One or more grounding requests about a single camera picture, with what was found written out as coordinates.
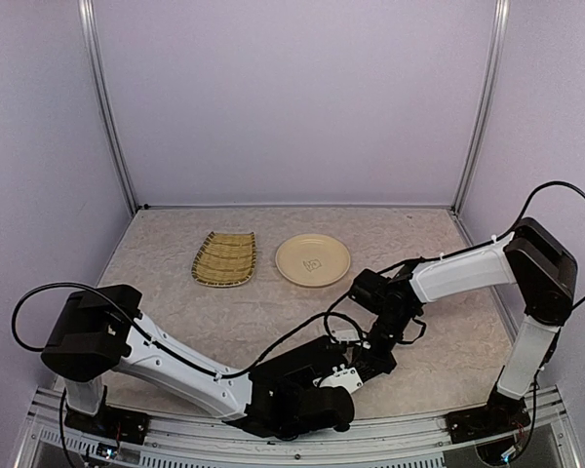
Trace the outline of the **black zip tool case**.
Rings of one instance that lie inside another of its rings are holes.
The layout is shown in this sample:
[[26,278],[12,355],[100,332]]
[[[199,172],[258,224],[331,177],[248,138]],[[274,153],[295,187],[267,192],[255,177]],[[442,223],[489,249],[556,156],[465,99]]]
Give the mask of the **black zip tool case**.
[[347,366],[346,351],[345,344],[336,344],[327,336],[320,336],[259,364],[250,372],[250,381],[260,385],[277,385],[278,368],[283,364],[331,366],[332,373],[333,368]]

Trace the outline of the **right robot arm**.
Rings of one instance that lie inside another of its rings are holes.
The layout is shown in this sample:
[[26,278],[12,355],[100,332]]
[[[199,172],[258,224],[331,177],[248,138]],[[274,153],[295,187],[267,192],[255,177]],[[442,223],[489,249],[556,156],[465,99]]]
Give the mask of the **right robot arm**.
[[519,214],[501,235],[477,246],[435,258],[407,259],[385,271],[363,270],[346,297],[375,314],[368,335],[352,355],[353,363],[317,380],[318,387],[356,391],[364,381],[389,373],[392,349],[404,344],[407,325],[424,305],[458,293],[516,285],[525,318],[510,357],[501,370],[479,422],[490,433],[502,431],[522,410],[524,397],[550,360],[562,327],[585,302],[575,296],[578,266],[574,256],[535,219]]

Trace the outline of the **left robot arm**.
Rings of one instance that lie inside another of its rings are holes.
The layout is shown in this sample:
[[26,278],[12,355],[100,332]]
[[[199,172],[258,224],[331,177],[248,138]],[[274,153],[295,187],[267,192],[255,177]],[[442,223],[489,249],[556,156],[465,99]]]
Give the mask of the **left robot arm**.
[[20,336],[15,341],[62,377],[70,427],[111,437],[135,431],[144,420],[107,404],[102,377],[109,371],[157,386],[260,438],[345,432],[354,419],[352,395],[363,380],[345,346],[326,336],[274,359],[260,355],[235,370],[157,326],[139,308],[141,293],[129,285],[65,287],[72,293],[46,344],[33,346]]

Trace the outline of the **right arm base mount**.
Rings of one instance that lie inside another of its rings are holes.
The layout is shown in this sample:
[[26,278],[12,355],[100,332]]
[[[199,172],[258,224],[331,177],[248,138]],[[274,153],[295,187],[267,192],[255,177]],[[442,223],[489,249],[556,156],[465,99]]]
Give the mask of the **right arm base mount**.
[[453,444],[461,444],[503,434],[531,423],[525,409],[510,414],[505,409],[477,407],[452,411],[445,417]]

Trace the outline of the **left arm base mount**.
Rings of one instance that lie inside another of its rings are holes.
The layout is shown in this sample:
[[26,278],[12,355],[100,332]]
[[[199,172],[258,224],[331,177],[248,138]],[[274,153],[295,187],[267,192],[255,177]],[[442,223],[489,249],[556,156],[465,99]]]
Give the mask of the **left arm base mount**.
[[96,415],[69,409],[64,422],[68,428],[86,434],[142,446],[150,416],[140,411],[104,406]]

